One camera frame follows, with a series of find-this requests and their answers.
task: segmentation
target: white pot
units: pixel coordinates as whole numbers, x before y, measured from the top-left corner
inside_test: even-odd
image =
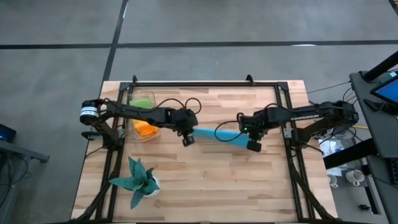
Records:
[[[156,177],[154,177],[154,180],[155,180],[155,183],[157,184],[157,186],[160,189],[160,182],[156,179]],[[151,194],[145,195],[144,197],[155,197],[157,194],[159,194],[159,190],[155,190]]]

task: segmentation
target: light blue foam piece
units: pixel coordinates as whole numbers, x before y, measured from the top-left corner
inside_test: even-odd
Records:
[[[203,128],[194,128],[193,137],[201,137],[201,138],[208,138],[214,139],[218,141],[214,136],[214,129],[203,129]],[[223,131],[217,130],[217,137],[222,140],[232,139],[237,136],[239,132],[237,131]],[[226,142],[228,144],[233,144],[235,146],[246,147],[249,141],[249,136],[247,134],[241,134],[238,138],[233,141]]]

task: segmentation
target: artificial plant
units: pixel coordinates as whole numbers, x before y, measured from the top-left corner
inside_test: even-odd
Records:
[[[118,177],[109,182],[126,190],[134,191],[134,195],[132,196],[130,203],[130,208],[133,209],[145,195],[149,195],[153,191],[159,190],[159,186],[156,184],[154,176],[152,175],[154,168],[150,168],[145,171],[145,168],[141,163],[141,159],[135,161],[129,157],[129,167],[132,175],[131,177]]]

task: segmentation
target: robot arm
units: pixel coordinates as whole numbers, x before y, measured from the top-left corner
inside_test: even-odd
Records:
[[[323,135],[328,129],[335,126],[348,128],[356,124],[359,119],[354,106],[344,101],[324,102],[319,105],[293,109],[277,105],[277,107],[269,106],[254,112],[252,116],[241,114],[238,118],[239,130],[249,135],[248,149],[252,151],[261,151],[261,143],[258,141],[267,134],[268,130],[283,126],[289,121],[322,118],[306,128],[297,128],[291,133],[292,142],[295,146],[302,147],[316,134]]]
[[[101,105],[106,109],[100,111]],[[112,129],[105,122],[109,118],[122,117],[146,121],[158,128],[169,128],[183,136],[182,143],[189,146],[195,142],[192,133],[193,127],[198,125],[194,112],[186,108],[156,107],[152,109],[138,108],[118,103],[112,100],[86,100],[81,105],[80,122],[94,127],[103,137],[104,146],[118,144],[119,132]]]

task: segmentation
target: wooden table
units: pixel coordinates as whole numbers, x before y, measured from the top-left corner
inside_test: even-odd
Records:
[[[293,107],[308,105],[304,82],[288,83]],[[101,98],[116,100],[119,84],[104,82]],[[189,97],[198,98],[203,105],[197,115],[200,128],[214,129],[223,121],[235,119],[238,112],[252,114],[275,103],[274,89],[269,87],[147,87],[134,91],[152,91],[158,103],[166,98],[182,102]],[[178,104],[169,101],[163,106],[178,107]],[[194,101],[188,107],[193,111],[198,109]],[[311,122],[297,124],[301,127]],[[238,127],[227,124],[222,129],[238,130]],[[154,175],[160,180],[161,191],[154,198],[144,198],[138,207],[130,210],[132,192],[119,188],[114,222],[297,221],[280,129],[264,136],[260,153],[200,138],[195,139],[194,145],[183,147],[181,140],[171,130],[161,129],[160,137],[149,142],[126,141],[121,177],[130,175],[128,156],[141,158],[146,169],[155,167]],[[101,140],[91,141],[87,153],[100,147],[101,143]],[[316,141],[310,141],[310,144],[319,147]],[[85,160],[72,218],[82,214],[98,193],[105,157],[106,150],[103,149]],[[336,217],[322,155],[307,148],[303,150],[303,157],[312,192]],[[105,198],[104,215],[109,195],[110,190]],[[303,193],[300,195],[306,211]]]

